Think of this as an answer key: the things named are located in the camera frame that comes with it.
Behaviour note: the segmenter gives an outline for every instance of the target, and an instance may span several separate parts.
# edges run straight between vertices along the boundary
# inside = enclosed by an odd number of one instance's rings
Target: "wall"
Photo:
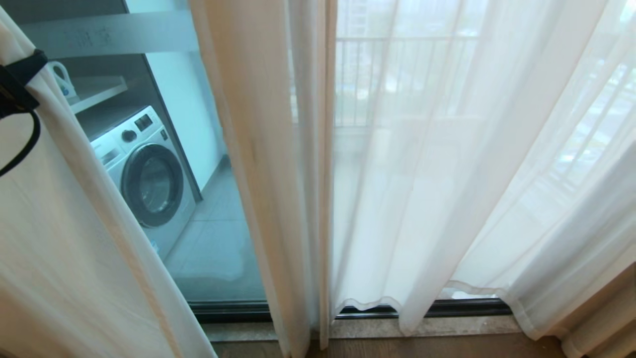
[[[187,8],[180,0],[127,0],[131,13]],[[226,153],[212,91],[195,52],[146,54],[155,82],[200,189]]]

